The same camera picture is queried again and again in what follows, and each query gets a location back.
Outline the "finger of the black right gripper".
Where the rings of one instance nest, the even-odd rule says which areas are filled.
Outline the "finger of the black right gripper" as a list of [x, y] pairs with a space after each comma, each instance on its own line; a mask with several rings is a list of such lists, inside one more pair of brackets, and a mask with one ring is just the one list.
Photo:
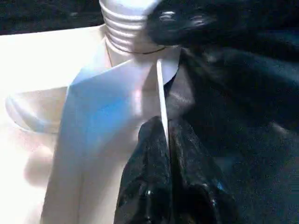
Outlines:
[[211, 0], [163, 0], [147, 16], [144, 30], [159, 45], [191, 45], [211, 41], [221, 16]]

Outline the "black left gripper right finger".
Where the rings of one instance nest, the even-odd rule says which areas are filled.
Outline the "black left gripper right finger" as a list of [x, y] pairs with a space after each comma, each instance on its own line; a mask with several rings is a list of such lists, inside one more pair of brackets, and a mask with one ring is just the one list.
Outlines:
[[177, 224], [239, 224], [236, 201], [224, 175], [192, 126], [169, 122], [173, 209]]

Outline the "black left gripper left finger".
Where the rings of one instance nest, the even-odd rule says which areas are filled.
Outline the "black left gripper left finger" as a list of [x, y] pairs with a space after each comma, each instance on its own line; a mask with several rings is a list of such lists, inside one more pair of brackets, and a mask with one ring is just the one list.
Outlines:
[[142, 124], [137, 146], [124, 167], [115, 224], [167, 224], [171, 218], [170, 153], [159, 116]]

